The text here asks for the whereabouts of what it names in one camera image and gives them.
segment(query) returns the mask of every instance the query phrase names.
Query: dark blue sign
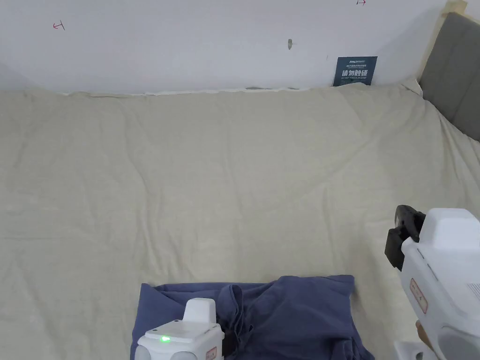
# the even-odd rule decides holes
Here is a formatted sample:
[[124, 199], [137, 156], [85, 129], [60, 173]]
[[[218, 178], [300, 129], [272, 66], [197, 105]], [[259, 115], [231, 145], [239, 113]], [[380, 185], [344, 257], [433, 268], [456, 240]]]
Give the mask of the dark blue sign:
[[370, 85], [376, 63], [376, 56], [338, 58], [333, 86], [351, 83]]

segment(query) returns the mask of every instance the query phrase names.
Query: upholstered headboard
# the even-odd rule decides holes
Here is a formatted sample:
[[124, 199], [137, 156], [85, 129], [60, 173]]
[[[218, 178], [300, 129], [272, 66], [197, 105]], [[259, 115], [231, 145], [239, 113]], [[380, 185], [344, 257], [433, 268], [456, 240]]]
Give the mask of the upholstered headboard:
[[480, 24], [450, 12], [420, 77], [423, 97], [480, 141]]

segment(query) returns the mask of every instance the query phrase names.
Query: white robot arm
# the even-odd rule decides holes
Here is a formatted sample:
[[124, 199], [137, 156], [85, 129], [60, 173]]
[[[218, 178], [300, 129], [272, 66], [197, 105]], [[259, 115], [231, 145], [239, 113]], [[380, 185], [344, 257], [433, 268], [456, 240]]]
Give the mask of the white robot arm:
[[480, 222], [465, 209], [401, 205], [395, 223], [385, 254], [436, 353], [396, 342], [395, 359], [480, 359]]
[[223, 360], [224, 337], [215, 301], [191, 299], [182, 320], [149, 330], [138, 340], [135, 360]]

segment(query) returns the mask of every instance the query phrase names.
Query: beige bedsheet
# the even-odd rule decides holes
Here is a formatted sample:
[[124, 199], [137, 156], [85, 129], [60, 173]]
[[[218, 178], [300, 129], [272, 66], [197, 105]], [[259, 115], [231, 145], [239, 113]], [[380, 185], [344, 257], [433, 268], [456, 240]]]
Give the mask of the beige bedsheet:
[[0, 96], [0, 357], [126, 359], [140, 284], [353, 274], [388, 359], [395, 208], [480, 215], [480, 145], [414, 90]]

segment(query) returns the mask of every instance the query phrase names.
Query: navy blue t-shirt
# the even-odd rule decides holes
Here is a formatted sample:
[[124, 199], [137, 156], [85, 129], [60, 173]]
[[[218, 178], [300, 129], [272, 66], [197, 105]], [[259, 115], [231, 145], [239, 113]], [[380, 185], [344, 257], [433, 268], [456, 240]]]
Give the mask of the navy blue t-shirt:
[[353, 276], [283, 276], [267, 284], [142, 284], [130, 359], [146, 331], [181, 319], [188, 300], [211, 298], [234, 334], [226, 360], [373, 360], [350, 313]]

